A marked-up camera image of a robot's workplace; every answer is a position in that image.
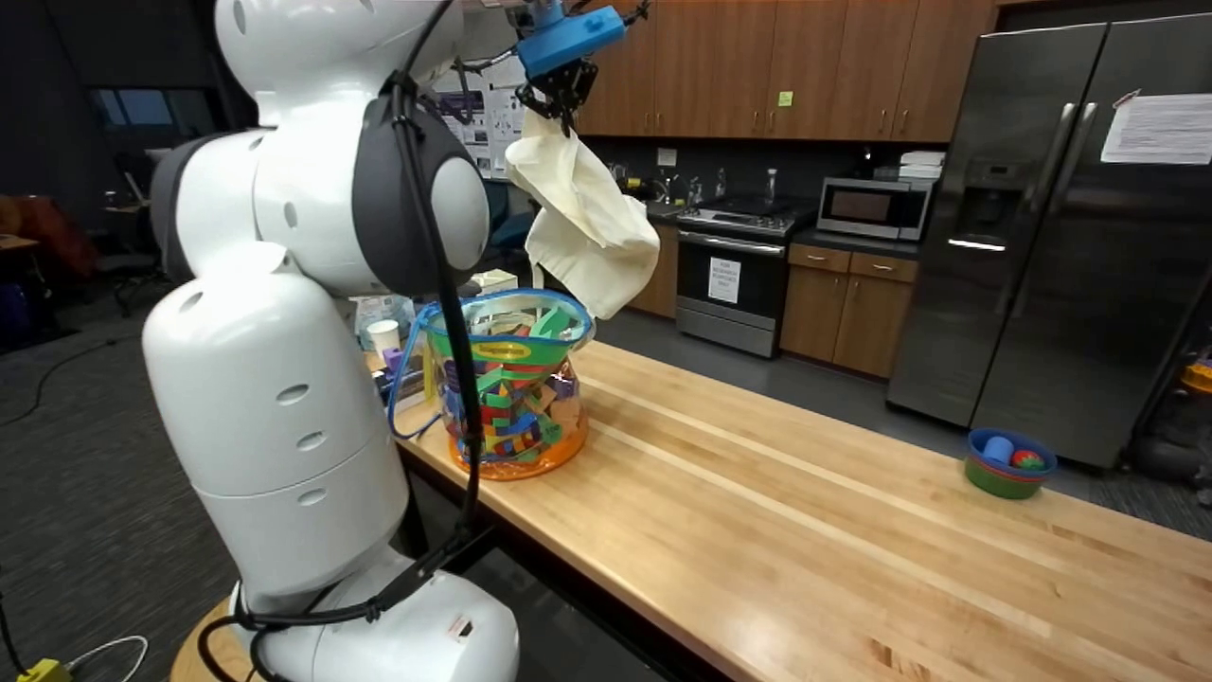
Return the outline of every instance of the drawer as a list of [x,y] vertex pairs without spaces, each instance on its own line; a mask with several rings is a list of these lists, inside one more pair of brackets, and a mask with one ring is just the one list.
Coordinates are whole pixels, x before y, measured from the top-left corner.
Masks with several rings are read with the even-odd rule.
[[854,256],[850,261],[854,276],[875,276],[875,282],[916,282],[916,261],[887,259],[887,256]]
[[824,247],[793,242],[787,261],[794,271],[850,275],[850,251],[824,251]]

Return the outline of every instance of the small bowl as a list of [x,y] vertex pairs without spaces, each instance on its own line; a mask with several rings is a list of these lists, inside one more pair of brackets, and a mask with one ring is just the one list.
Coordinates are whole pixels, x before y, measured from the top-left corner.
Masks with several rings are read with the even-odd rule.
[[[984,459],[984,445],[994,437],[1004,437],[1015,445],[1015,453],[1034,453],[1044,465],[1034,465],[1034,470],[1019,470],[1010,461],[996,461],[996,459]],[[978,429],[971,434],[971,454],[967,454],[967,465],[964,473],[971,478],[971,487],[984,488],[990,496],[1004,496],[1004,501],[1027,501],[1034,496],[1056,470],[1056,454],[1019,434],[1000,434],[1000,429]]]

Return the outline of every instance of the refrigerator door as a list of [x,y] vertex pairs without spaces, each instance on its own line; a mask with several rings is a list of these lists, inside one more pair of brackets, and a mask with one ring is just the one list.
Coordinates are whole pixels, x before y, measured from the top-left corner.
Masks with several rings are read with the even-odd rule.
[[971,424],[1104,37],[980,37],[887,401]]
[[1212,267],[1207,167],[1110,167],[1115,109],[1212,96],[1212,16],[1115,22],[978,424],[1115,465]]

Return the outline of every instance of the white robot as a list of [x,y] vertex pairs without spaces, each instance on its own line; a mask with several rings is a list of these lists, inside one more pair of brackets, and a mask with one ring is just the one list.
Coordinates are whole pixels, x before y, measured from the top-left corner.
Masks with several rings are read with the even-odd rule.
[[404,80],[513,46],[523,98],[568,120],[627,22],[560,0],[218,0],[218,36],[263,131],[159,165],[152,219],[196,282],[152,310],[146,357],[239,569],[226,621],[264,680],[515,680],[515,618],[389,551],[409,494],[334,300],[416,297],[488,240],[478,170]]

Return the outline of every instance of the wooden cabinet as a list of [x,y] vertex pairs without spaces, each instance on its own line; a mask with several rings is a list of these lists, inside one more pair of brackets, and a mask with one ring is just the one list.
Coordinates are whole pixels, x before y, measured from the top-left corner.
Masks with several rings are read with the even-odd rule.
[[996,0],[661,0],[589,136],[949,142]]
[[675,318],[677,314],[677,232],[654,229],[661,237],[661,261],[648,287],[634,300],[635,310]]
[[782,349],[889,377],[913,300],[916,261],[793,247]]

